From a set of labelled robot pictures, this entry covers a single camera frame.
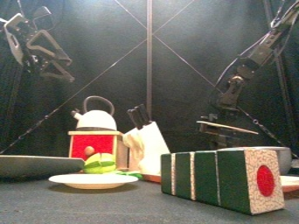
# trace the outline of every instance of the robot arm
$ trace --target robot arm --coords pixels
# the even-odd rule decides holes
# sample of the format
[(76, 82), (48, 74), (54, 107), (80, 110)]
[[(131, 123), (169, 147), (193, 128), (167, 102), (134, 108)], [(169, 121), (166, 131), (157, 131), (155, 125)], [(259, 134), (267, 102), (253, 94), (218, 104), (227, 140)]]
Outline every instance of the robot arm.
[(238, 111), (238, 99), (242, 88), (254, 77), (255, 71), (270, 61), (278, 44), (297, 22), (298, 14), (299, 2), (291, 6), (281, 21), (275, 23), (251, 54), (246, 58), (237, 60), (234, 75), (229, 80), (229, 90), (225, 94), (219, 95), (217, 102), (219, 108)]
[(52, 35), (46, 30), (38, 30), (20, 13), (4, 22), (4, 33), (14, 57), (30, 73), (70, 82), (75, 80), (64, 69), (71, 64), (71, 58)]

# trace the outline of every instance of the toy fruit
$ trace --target toy fruit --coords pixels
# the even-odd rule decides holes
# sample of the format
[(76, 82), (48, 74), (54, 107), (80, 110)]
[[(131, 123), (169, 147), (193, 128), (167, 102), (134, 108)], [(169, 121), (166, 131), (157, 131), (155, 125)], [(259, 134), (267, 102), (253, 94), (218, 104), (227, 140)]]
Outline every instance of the toy fruit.
[(116, 170), (116, 159), (110, 153), (96, 153), (86, 161), (83, 171), (86, 173), (102, 174)]

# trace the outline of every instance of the white kettle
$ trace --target white kettle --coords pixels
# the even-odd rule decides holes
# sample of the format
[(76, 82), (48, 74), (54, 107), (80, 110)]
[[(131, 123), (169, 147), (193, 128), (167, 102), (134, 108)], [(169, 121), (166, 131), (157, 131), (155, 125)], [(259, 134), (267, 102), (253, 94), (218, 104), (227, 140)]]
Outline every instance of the white kettle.
[[(99, 100), (110, 106), (110, 113), (103, 110), (88, 111), (88, 101)], [(92, 95), (83, 102), (82, 115), (78, 110), (71, 111), (71, 115), (79, 120), (76, 130), (118, 130), (116, 121), (112, 117), (115, 114), (115, 106), (111, 101), (100, 96)]]

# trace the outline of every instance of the red circle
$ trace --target red circle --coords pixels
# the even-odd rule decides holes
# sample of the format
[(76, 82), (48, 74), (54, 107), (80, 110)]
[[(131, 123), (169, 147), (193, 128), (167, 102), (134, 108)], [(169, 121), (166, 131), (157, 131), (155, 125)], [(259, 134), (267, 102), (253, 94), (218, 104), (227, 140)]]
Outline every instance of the red circle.
[(269, 197), (275, 190), (275, 177), (266, 165), (261, 165), (257, 171), (257, 185), (261, 193)]

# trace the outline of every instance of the kettle handle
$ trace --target kettle handle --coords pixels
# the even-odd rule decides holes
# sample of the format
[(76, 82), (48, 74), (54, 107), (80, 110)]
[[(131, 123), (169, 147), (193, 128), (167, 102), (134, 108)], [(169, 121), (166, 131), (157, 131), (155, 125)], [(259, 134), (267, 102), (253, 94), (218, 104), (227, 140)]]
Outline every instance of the kettle handle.
[(100, 97), (98, 95), (92, 95), (84, 100), (84, 102), (83, 102), (83, 112), (84, 112), (84, 114), (88, 112), (88, 101), (90, 100), (100, 100), (102, 102), (104, 102), (110, 106), (110, 114), (111, 115), (115, 114), (115, 106), (114, 106), (112, 102), (108, 99), (106, 99), (104, 97)]

